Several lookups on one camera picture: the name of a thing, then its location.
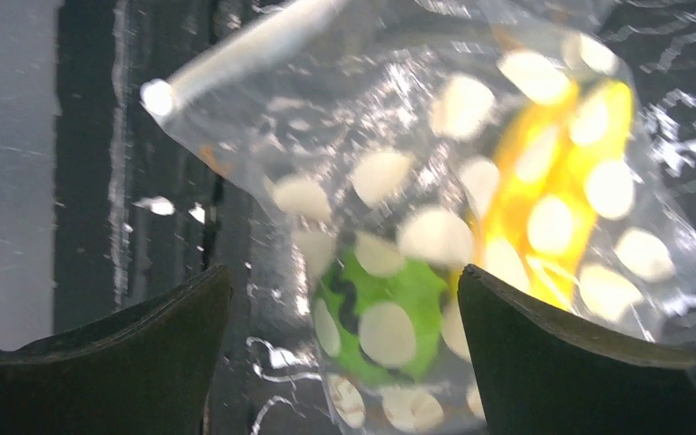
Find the green fake watermelon ball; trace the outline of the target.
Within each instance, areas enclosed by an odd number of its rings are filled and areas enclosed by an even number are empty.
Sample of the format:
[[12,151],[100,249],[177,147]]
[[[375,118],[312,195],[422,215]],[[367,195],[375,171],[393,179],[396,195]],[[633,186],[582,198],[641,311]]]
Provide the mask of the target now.
[[316,341],[325,356],[365,386],[418,382],[440,353],[449,297],[448,283],[426,263],[409,260],[379,277],[346,248],[314,290]]

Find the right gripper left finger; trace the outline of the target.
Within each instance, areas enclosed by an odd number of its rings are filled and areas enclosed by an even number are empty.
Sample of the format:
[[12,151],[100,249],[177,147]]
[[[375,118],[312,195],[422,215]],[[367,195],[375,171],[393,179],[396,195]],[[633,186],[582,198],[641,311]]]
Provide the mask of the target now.
[[232,286],[212,266],[90,324],[0,350],[0,434],[194,434]]

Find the yellow fake banana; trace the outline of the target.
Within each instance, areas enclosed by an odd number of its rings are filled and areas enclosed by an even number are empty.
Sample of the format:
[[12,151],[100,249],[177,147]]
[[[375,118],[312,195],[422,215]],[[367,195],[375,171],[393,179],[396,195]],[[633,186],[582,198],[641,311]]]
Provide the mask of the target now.
[[603,80],[587,94],[572,82],[559,101],[517,113],[494,154],[499,181],[479,223],[477,266],[571,311],[575,274],[601,216],[585,182],[624,157],[633,105],[625,82]]

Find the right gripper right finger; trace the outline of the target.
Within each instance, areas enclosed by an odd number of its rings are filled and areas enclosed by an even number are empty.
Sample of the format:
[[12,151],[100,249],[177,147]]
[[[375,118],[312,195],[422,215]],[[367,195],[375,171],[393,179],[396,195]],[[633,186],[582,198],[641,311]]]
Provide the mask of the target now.
[[467,266],[459,309],[492,434],[696,434],[696,352],[606,329]]

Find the clear polka dot zip bag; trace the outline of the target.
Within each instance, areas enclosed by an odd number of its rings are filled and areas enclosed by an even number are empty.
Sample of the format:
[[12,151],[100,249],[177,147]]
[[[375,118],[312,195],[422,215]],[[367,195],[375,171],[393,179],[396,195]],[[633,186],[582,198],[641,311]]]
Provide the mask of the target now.
[[[174,141],[288,230],[299,309],[342,433],[492,434],[459,279],[482,269],[479,223],[498,187],[504,130],[572,82],[582,94],[625,82],[634,105],[623,158],[585,182],[601,216],[572,309],[558,309],[696,352],[696,229],[662,182],[627,64],[595,36],[612,6],[290,1],[142,85],[144,109]],[[373,276],[417,260],[448,283],[440,353],[422,380],[365,386],[322,353],[311,301],[346,248]]]

